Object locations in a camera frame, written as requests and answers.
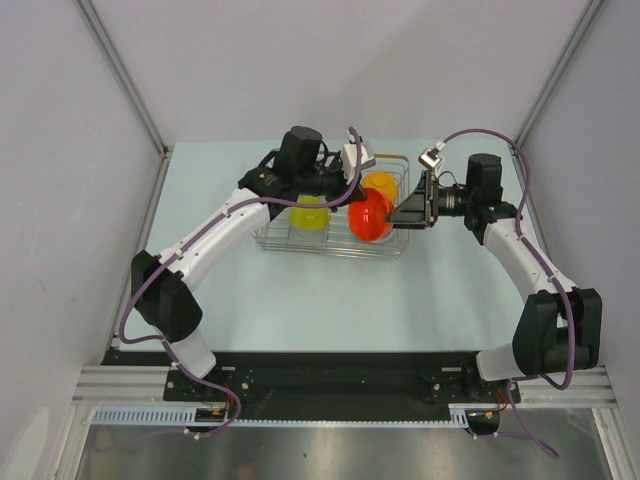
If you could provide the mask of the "orange yellow bowl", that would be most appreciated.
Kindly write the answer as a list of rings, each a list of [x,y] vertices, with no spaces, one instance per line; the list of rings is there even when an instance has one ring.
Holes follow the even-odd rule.
[[[361,181],[364,188],[371,188],[384,194],[392,203],[397,200],[398,185],[394,177],[382,171],[374,171],[365,175]]]

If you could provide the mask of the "orange bottom bowl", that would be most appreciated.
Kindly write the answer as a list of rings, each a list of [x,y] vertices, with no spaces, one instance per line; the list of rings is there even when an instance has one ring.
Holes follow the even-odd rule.
[[[393,210],[391,200],[379,190],[365,187],[365,200],[348,206],[347,221],[352,234],[360,241],[371,243],[381,240],[392,230],[387,216]]]

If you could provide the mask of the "yellow green bowl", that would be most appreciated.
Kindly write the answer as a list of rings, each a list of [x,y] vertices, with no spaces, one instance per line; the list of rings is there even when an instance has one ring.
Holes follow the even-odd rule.
[[[320,205],[324,203],[324,198],[303,195],[298,197],[297,202],[303,205]],[[326,207],[291,207],[288,214],[288,221],[292,227],[299,230],[319,231],[329,225],[329,212]]]

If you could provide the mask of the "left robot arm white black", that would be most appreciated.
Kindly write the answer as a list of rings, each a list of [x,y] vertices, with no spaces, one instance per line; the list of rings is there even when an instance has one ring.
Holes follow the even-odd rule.
[[[185,370],[185,385],[197,398],[210,399],[221,387],[216,357],[199,329],[203,312],[194,293],[204,277],[245,237],[285,209],[302,207],[303,195],[319,198],[316,209],[329,210],[365,199],[360,181],[374,163],[371,147],[354,129],[332,152],[320,132],[294,126],[199,227],[159,254],[142,250],[133,257],[126,310],[153,328],[151,339]]]

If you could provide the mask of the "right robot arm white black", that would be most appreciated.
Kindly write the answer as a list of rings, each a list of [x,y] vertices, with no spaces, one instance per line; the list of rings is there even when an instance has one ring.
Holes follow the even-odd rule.
[[[482,350],[461,376],[463,393],[484,401],[497,381],[562,374],[564,390],[576,371],[597,366],[603,302],[594,289],[581,289],[532,242],[518,208],[503,200],[502,163],[491,154],[469,157],[466,180],[443,187],[443,160],[436,148],[419,158],[424,170],[413,192],[388,216],[396,229],[424,230],[441,217],[460,217],[478,243],[502,265],[524,308],[512,340]]]

